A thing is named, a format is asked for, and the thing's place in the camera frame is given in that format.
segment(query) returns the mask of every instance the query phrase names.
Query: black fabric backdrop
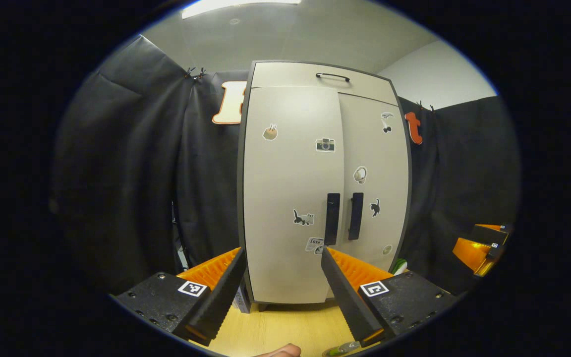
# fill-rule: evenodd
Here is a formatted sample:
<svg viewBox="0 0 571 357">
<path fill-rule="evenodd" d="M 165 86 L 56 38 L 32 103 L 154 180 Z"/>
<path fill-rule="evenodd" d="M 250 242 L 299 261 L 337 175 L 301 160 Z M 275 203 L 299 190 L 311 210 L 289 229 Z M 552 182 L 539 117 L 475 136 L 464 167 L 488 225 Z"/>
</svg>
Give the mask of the black fabric backdrop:
<svg viewBox="0 0 571 357">
<path fill-rule="evenodd" d="M 239 127 L 211 119 L 224 97 L 222 83 L 245 81 L 248 71 L 184 75 L 139 36 L 90 75 L 59 130 L 53 183 L 59 216 L 77 260 L 113 294 L 157 271 L 179 272 L 179 239 L 192 264 L 238 246 Z M 473 277 L 452 253 L 457 237 L 476 223 L 514 222 L 514 129 L 498 97 L 434 113 L 402 98 L 400 104 L 416 113 L 423 138 L 410 145 L 412 199 L 400 257 L 459 294 Z"/>
</svg>

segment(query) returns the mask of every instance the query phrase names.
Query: cabinet door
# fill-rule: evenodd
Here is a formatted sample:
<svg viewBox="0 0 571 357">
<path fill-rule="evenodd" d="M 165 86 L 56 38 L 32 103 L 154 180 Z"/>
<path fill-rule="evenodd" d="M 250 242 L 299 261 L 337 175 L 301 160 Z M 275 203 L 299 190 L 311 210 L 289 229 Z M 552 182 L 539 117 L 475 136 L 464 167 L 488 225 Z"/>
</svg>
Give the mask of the cabinet door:
<svg viewBox="0 0 571 357">
<path fill-rule="evenodd" d="M 345 209 L 337 249 L 388 270 L 408 214 L 410 158 L 403 118 L 397 106 L 352 95 L 339 94 L 339 99 Z M 349 240 L 354 192 L 363 193 L 362 221 L 358 239 Z"/>
<path fill-rule="evenodd" d="M 254 300 L 324 302 L 329 285 L 321 255 L 306 246 L 310 238 L 324 237 L 327 194 L 343 196 L 336 89 L 253 88 L 243 160 L 244 239 Z"/>
</svg>

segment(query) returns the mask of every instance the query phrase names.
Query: orange letter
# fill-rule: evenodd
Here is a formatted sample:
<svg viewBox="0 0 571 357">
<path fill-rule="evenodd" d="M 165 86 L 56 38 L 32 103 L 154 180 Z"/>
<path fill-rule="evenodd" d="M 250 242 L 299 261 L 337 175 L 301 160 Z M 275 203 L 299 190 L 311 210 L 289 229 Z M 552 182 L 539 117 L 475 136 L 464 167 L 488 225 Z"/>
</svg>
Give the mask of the orange letter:
<svg viewBox="0 0 571 357">
<path fill-rule="evenodd" d="M 220 112 L 213 116 L 215 124 L 240 124 L 242 121 L 242 104 L 246 82 L 224 82 L 224 99 Z"/>
<path fill-rule="evenodd" d="M 405 119 L 408 122 L 408 134 L 411 140 L 417 145 L 422 144 L 422 136 L 417 132 L 417 127 L 420 126 L 420 120 L 415 117 L 415 113 L 406 113 Z"/>
</svg>

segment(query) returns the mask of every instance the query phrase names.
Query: ceiling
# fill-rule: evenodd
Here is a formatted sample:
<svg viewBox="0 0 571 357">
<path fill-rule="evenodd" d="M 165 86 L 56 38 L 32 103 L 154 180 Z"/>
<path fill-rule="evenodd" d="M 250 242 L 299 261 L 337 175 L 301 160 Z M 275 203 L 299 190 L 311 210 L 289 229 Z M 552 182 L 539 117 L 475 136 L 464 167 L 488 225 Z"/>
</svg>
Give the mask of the ceiling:
<svg viewBox="0 0 571 357">
<path fill-rule="evenodd" d="M 330 63 L 378 73 L 438 37 L 367 0 L 302 0 L 225 7 L 142 32 L 183 68 L 246 70 L 253 60 Z"/>
</svg>

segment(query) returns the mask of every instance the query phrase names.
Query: black cat sticker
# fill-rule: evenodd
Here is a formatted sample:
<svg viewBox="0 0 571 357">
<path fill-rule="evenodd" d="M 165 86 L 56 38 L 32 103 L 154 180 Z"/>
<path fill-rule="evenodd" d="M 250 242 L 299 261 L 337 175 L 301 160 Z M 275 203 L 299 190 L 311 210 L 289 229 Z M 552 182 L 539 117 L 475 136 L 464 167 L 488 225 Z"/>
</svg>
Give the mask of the black cat sticker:
<svg viewBox="0 0 571 357">
<path fill-rule="evenodd" d="M 374 211 L 372 217 L 376 217 L 380 213 L 380 200 L 376 198 L 376 203 L 370 203 L 370 210 Z"/>
<path fill-rule="evenodd" d="M 302 226 L 309 226 L 310 224 L 314 224 L 314 215 L 311 215 L 310 212 L 306 215 L 299 216 L 299 214 L 294 211 L 294 223 L 300 224 Z"/>
</svg>

